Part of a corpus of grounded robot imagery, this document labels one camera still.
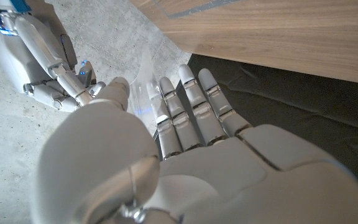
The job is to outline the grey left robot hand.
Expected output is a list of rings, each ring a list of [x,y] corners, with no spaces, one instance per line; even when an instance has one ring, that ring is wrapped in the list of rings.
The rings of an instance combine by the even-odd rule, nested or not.
[[[179,68],[151,91],[159,142],[127,112],[117,77],[45,143],[30,195],[34,223],[358,223],[358,181],[314,144],[251,125],[208,69]]]

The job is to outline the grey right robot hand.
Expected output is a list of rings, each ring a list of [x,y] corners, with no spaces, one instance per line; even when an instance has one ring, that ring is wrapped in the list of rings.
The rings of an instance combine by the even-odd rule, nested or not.
[[[83,61],[80,71],[69,35],[45,1],[0,0],[0,66],[15,89],[51,108],[73,112],[104,82]]]

